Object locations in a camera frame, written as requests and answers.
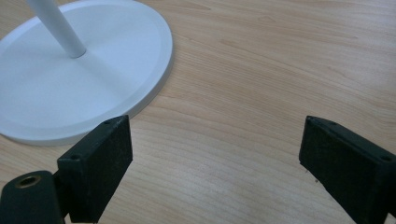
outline black object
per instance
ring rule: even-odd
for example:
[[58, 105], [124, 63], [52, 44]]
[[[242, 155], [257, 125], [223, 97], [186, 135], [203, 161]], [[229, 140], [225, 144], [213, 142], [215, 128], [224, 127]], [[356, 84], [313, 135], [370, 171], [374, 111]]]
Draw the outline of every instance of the black object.
[[300, 162], [357, 223], [396, 216], [396, 156], [347, 128], [307, 117]]
[[52, 175], [37, 171], [8, 182], [0, 223], [98, 222], [133, 160], [128, 116], [109, 119], [65, 152]]

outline wood grain surface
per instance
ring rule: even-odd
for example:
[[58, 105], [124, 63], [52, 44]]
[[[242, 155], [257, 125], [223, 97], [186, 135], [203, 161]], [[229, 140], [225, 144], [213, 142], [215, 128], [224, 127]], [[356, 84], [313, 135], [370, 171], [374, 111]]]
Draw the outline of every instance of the wood grain surface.
[[[396, 153], [396, 2], [141, 2], [168, 21], [175, 64], [131, 119], [134, 161], [100, 223], [354, 223], [299, 163], [304, 119]], [[33, 16], [1, 0], [0, 37]], [[0, 136], [0, 187], [70, 147]]]

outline screw hole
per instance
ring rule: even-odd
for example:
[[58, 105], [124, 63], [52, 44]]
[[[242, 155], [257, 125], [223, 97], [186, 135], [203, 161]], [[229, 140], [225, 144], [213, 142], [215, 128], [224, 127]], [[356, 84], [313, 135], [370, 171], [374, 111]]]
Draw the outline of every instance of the screw hole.
[[71, 157], [70, 157], [70, 159], [72, 159], [73, 161], [77, 161], [77, 160], [79, 160], [81, 157], [79, 156], [79, 155], [72, 155]]
[[15, 185], [15, 187], [17, 187], [18, 189], [26, 189], [26, 188], [32, 187], [35, 184], [37, 184], [40, 181], [40, 179], [41, 179], [41, 176], [39, 176], [39, 175], [27, 176], [23, 180], [18, 182]]
[[392, 161], [392, 159], [389, 156], [381, 156], [380, 158], [383, 161]]

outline white rod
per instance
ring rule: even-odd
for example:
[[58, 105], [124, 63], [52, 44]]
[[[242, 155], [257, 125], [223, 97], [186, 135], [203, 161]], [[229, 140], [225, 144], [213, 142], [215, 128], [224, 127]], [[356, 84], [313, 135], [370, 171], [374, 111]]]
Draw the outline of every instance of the white rod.
[[54, 0], [26, 0], [70, 58], [82, 56], [86, 49]]

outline white disc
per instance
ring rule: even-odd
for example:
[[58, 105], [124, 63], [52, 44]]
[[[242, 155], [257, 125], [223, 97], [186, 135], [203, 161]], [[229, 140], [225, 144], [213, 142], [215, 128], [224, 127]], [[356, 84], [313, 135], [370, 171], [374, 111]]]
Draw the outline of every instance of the white disc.
[[76, 143], [99, 123], [134, 116], [173, 62], [168, 24], [130, 0], [60, 7], [87, 52], [71, 59], [38, 18], [0, 42], [0, 133], [23, 143]]

